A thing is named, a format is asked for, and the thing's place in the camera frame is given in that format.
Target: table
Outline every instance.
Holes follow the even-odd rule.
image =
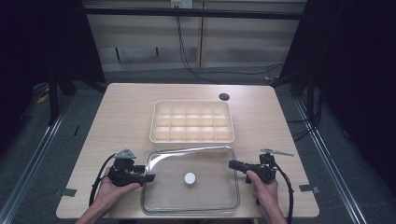
[[[230,96],[228,104],[233,118],[234,141],[230,146],[239,161],[259,163],[261,148],[268,147],[294,154],[277,156],[276,162],[288,175],[294,189],[294,217],[315,217],[318,205],[312,191],[301,192],[308,185],[304,167],[294,145],[282,109],[273,88],[267,86],[196,85],[196,84],[132,84],[108,86],[97,111],[76,166],[67,184],[76,189],[74,197],[63,196],[57,209],[59,218],[79,218],[88,208],[92,184],[103,162],[113,153],[131,149],[135,164],[145,164],[154,150],[149,132],[154,104],[161,100],[219,100],[221,93]],[[238,172],[240,206],[231,217],[261,217],[245,175]],[[289,194],[286,182],[277,172],[279,205],[286,215]],[[168,218],[147,216],[140,203],[141,189],[127,194],[106,215],[110,218]]]

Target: cord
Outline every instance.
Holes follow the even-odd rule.
[[[286,181],[286,184],[288,185],[288,189],[289,189],[289,213],[288,213],[288,224],[291,224],[292,218],[293,218],[293,206],[294,206],[294,197],[293,197],[293,188],[291,187],[291,183],[289,180],[289,177],[282,171],[282,169],[280,169],[280,167],[276,164],[276,162],[274,162],[274,166],[276,167],[276,169],[282,174],[283,178]]]
[[[105,161],[105,163],[103,163],[102,168],[99,171],[98,176],[96,177],[95,182],[92,185],[92,190],[91,190],[91,196],[90,196],[90,203],[89,206],[92,205],[93,200],[95,199],[95,194],[96,194],[96,190],[99,186],[100,181],[105,178],[106,176],[103,176],[102,178],[100,177],[100,175],[102,174],[103,170],[105,169],[107,163],[115,156],[116,154],[111,155],[110,157],[107,158],[107,160]]]
[[[270,64],[267,69],[265,71],[261,71],[261,72],[257,72],[257,73],[242,73],[242,72],[197,72],[197,71],[193,71],[190,68],[189,62],[187,60],[187,56],[186,56],[186,52],[184,50],[184,43],[183,43],[183,38],[182,38],[182,34],[181,34],[181,25],[180,25],[180,17],[177,17],[177,32],[178,32],[178,41],[179,41],[179,52],[180,52],[180,58],[181,61],[183,62],[184,67],[191,72],[193,75],[195,75],[196,77],[206,80],[206,81],[210,81],[216,84],[221,84],[215,80],[206,78],[206,77],[200,77],[199,75],[208,75],[208,74],[237,74],[237,75],[245,75],[245,76],[255,76],[255,75],[261,75],[261,74],[265,74],[268,73],[276,68],[278,68],[279,66],[283,66],[283,63],[273,63]]]
[[[309,134],[310,132],[312,132],[313,130],[315,130],[320,122],[320,118],[321,118],[321,110],[322,110],[322,105],[323,105],[323,97],[321,92],[319,93],[319,98],[318,98],[318,104],[317,104],[317,114],[314,116],[314,123],[312,125],[312,127],[306,131],[302,131],[299,133],[294,134],[293,136],[302,134],[301,136],[299,136],[298,138],[294,139],[294,143],[300,141],[302,138],[304,138],[307,134]],[[288,121],[288,122],[298,122],[299,120],[292,120],[292,121]],[[309,121],[309,119],[302,119],[301,122],[306,122]]]

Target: person's right hand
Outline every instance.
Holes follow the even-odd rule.
[[[254,186],[253,198],[259,200],[260,211],[271,223],[286,223],[286,219],[280,210],[277,200],[277,182],[276,179],[271,184],[264,184],[260,178],[253,171],[247,171],[247,176],[250,178]]]

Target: hand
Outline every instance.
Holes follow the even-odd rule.
[[[116,204],[116,202],[126,193],[140,188],[137,183],[132,183],[124,187],[115,186],[107,177],[109,168],[106,168],[105,177],[102,178],[98,193],[93,204],[85,211],[77,223],[95,223],[103,217]]]
[[[271,184],[265,185],[253,171],[247,171],[247,176],[254,186],[253,198],[259,200],[260,211],[267,222],[269,224],[286,223],[277,200],[277,181],[274,180]]]

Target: glass baking dish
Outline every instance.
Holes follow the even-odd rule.
[[[234,160],[228,146],[155,151],[148,155],[147,174],[155,174],[142,193],[148,215],[232,213],[239,206]]]

